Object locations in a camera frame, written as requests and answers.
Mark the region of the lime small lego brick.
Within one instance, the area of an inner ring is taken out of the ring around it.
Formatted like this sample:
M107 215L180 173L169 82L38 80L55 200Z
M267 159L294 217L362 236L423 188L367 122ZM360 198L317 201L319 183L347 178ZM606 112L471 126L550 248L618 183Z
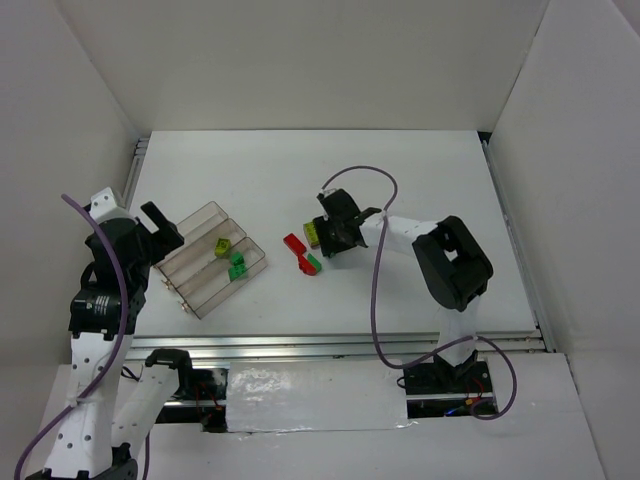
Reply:
M216 258L226 258L231 251L232 242L227 238L218 238L214 247L214 255Z

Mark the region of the green lego brick with print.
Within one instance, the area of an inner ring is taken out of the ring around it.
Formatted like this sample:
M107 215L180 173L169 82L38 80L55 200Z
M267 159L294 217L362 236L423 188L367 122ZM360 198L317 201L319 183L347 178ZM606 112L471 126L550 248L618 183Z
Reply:
M234 252L230 255L229 260L233 267L243 266L245 264L245 258L242 253Z

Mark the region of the green square lego brick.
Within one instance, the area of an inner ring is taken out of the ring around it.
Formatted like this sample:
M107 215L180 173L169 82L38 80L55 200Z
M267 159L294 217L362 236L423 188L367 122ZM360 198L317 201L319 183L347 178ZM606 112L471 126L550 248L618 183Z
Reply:
M230 282L234 282L236 280L240 280L247 276L247 266L244 263L240 263L237 265L232 265L228 269L228 277Z

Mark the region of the red curved lego brick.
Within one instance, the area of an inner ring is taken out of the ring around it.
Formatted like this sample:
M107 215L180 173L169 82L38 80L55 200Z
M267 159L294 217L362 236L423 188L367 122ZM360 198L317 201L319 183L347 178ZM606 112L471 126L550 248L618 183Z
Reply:
M315 276L318 273L318 269L314 264L309 261L304 255L297 257L298 267L305 274L309 276Z

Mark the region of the green curved lego brick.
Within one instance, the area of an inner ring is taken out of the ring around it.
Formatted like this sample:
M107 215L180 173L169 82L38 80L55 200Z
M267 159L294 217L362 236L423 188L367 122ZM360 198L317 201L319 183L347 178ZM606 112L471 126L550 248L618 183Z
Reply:
M322 270L322 265L319 260L317 260L312 254L307 255L307 260L313 266L316 273L319 273Z

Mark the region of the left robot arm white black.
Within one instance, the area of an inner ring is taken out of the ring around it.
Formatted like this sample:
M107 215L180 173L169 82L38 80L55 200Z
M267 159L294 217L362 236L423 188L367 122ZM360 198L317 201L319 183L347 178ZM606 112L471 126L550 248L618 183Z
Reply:
M118 407L116 400L150 271L181 248L184 238L147 202L142 210L156 227L150 231L111 188L94 194L86 206L68 195L62 198L92 228L85 244L93 259L70 304L71 372L65 407L29 442L13 476L26 478L24 467L32 451L54 433L50 453L32 478L144 479L158 415L171 396L193 383L189 353L154 350L126 403Z

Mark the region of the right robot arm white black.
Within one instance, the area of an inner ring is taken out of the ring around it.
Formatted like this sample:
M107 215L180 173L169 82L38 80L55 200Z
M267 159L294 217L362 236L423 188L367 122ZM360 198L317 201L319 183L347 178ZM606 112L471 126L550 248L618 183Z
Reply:
M476 309L494 269L465 223L457 216L418 221L379 208L360 209L343 189L318 194L324 214L313 220L322 254L331 258L347 250L376 249L370 294L370 328L374 349L387 367L408 370L432 360L442 383L461 380L477 361ZM441 307L436 348L416 360L394 364L384 354L377 329L377 292L384 251L417 261L426 288Z

